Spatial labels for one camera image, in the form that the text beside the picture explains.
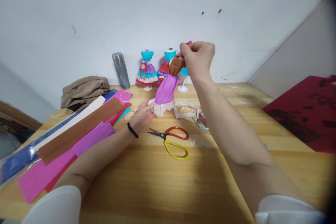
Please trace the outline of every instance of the scissor blade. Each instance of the scissor blade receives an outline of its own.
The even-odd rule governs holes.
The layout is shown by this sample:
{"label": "scissor blade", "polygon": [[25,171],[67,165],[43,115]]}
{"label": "scissor blade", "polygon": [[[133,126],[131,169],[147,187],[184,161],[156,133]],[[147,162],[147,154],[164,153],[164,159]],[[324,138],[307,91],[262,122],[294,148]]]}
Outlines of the scissor blade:
{"label": "scissor blade", "polygon": [[155,135],[155,136],[158,136],[158,137],[160,137],[160,136],[161,136],[160,134],[158,134],[158,133],[155,133],[155,132],[147,132],[147,133],[149,133],[149,134],[152,134],[152,135]]}
{"label": "scissor blade", "polygon": [[149,128],[151,131],[153,131],[153,132],[148,132],[148,133],[151,133],[151,134],[153,134],[153,135],[158,135],[158,136],[161,136],[161,132],[159,132],[159,131],[156,131],[155,129],[152,129],[152,128]]}

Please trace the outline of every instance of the plastic packaging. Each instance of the plastic packaging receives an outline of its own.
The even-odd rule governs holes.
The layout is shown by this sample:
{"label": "plastic packaging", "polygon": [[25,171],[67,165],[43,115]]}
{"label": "plastic packaging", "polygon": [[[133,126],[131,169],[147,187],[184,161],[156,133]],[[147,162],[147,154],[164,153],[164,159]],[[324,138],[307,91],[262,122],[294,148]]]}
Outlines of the plastic packaging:
{"label": "plastic packaging", "polygon": [[[105,101],[111,98],[116,92],[117,90],[112,89],[108,91],[105,95],[103,95],[103,97],[105,98]],[[44,139],[46,139],[48,136],[53,134],[59,128],[63,127],[65,124],[67,124],[70,120],[72,120],[74,117],[79,115],[84,110],[85,109],[79,111],[78,113],[71,115],[64,121],[55,125],[52,129],[50,129],[44,135],[37,138],[35,141],[30,142],[26,146],[21,146],[14,153],[1,159],[0,160],[0,188],[4,187],[12,180],[17,179],[20,175],[24,174],[35,162],[40,160],[40,158],[38,157],[38,155],[35,153],[33,149],[34,146],[42,142]]]}

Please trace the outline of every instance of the white stand base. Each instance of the white stand base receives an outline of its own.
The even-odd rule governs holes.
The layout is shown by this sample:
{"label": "white stand base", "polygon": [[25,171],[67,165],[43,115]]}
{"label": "white stand base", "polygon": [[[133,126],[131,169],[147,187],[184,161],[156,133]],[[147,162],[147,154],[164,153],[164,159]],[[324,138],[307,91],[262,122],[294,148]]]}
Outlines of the white stand base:
{"label": "white stand base", "polygon": [[188,88],[186,86],[178,86],[177,90],[179,90],[180,92],[187,92]]}
{"label": "white stand base", "polygon": [[145,91],[151,91],[153,89],[153,87],[152,86],[144,86],[143,89]]}

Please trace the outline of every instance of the thermos bottle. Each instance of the thermos bottle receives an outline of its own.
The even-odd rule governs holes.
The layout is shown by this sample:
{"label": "thermos bottle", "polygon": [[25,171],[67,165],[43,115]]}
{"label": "thermos bottle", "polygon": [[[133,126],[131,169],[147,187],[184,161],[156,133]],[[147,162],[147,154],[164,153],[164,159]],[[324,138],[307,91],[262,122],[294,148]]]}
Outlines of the thermos bottle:
{"label": "thermos bottle", "polygon": [[128,80],[127,69],[124,56],[121,52],[115,52],[112,54],[115,70],[119,78],[122,89],[130,88],[130,81]]}

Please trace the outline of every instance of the wrist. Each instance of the wrist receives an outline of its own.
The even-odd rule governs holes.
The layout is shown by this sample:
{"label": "wrist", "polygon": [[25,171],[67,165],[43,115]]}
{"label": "wrist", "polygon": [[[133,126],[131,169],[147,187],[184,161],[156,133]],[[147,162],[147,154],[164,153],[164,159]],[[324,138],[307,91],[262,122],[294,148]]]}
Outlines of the wrist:
{"label": "wrist", "polygon": [[193,75],[193,76],[190,76],[190,79],[192,81],[192,83],[195,85],[195,84],[199,84],[199,85],[202,85],[202,84],[205,84],[205,85],[209,85],[210,83],[213,83],[213,79],[211,78],[211,75],[210,73],[208,74],[205,74],[205,75],[201,75],[201,74],[198,74],[198,75]]}
{"label": "wrist", "polygon": [[131,126],[131,128],[134,130],[134,132],[139,136],[142,131],[144,130],[142,125],[141,125],[141,122],[139,121],[130,121],[129,122],[129,125]]}

